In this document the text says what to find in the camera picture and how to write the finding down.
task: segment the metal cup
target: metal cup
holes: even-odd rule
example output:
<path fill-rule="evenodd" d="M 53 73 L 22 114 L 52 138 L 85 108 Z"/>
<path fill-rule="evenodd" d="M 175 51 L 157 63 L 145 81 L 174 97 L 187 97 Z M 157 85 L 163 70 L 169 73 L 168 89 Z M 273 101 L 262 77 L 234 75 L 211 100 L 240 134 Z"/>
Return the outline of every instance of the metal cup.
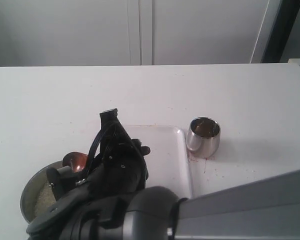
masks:
<path fill-rule="evenodd" d="M 213 119 L 195 118 L 186 135 L 186 147 L 195 157 L 208 158 L 217 151 L 220 134 L 220 125 Z"/>

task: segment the cup rim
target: cup rim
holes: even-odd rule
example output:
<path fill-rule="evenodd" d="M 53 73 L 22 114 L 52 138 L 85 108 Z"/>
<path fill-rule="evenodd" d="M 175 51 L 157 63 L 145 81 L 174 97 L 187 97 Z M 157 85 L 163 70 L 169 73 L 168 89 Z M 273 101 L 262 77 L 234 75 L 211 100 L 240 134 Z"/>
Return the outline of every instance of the cup rim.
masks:
<path fill-rule="evenodd" d="M 192 124 L 194 123 L 194 121 L 196 121 L 196 120 L 198 120 L 198 119 L 208 119 L 208 120 L 213 121 L 215 124 L 218 125 L 218 127 L 219 127 L 219 132 L 218 132 L 216 135 L 211 136 L 211 137 L 200 136 L 200 135 L 196 134 L 195 131 L 194 131 L 193 128 L 192 128 Z M 217 138 L 217 137 L 220 135 L 220 133 L 221 133 L 221 127 L 220 127 L 220 124 L 219 124 L 216 120 L 214 120 L 214 119 L 212 119 L 212 118 L 210 118 L 210 117 L 207 117 L 207 116 L 199 116 L 199 117 L 194 118 L 194 119 L 190 122 L 190 130 L 191 130 L 191 132 L 192 132 L 194 135 L 196 135 L 197 137 L 199 137 L 199 138 L 201 138 L 201 139 L 214 139 L 214 138 Z"/>

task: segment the metal bowl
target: metal bowl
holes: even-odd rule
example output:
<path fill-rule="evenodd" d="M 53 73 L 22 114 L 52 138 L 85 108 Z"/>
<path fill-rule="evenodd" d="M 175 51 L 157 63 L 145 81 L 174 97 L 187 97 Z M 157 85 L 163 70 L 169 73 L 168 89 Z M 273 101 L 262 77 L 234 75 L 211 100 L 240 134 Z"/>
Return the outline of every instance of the metal bowl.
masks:
<path fill-rule="evenodd" d="M 49 167 L 59 169 L 62 167 L 62 161 L 56 161 L 42 168 L 28 181 L 22 191 L 20 209 L 23 218 L 28 223 L 36 217 L 36 205 L 38 204 L 38 201 L 44 201 L 44 199 L 40 199 L 40 193 L 49 185 L 46 176 L 46 170 Z"/>

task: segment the white cabinet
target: white cabinet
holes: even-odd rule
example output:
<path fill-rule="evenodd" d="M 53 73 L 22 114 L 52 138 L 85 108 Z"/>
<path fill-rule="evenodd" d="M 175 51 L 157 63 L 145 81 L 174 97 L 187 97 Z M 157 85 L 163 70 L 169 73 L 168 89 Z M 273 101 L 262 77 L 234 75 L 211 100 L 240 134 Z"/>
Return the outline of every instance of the white cabinet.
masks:
<path fill-rule="evenodd" d="M 139 65 L 139 42 L 138 0 L 0 0 L 0 66 Z"/>
<path fill-rule="evenodd" d="M 0 0 L 0 66 L 261 61 L 280 0 Z"/>

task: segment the cabinet door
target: cabinet door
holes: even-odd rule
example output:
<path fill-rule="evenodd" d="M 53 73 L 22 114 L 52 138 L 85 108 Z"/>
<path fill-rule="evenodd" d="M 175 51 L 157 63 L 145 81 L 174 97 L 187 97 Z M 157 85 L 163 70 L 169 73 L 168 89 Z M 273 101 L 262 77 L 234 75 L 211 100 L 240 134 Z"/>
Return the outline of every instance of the cabinet door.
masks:
<path fill-rule="evenodd" d="M 139 64 L 138 0 L 0 0 L 0 66 Z"/>
<path fill-rule="evenodd" d="M 141 0 L 142 64 L 260 62 L 279 5 L 280 0 Z"/>

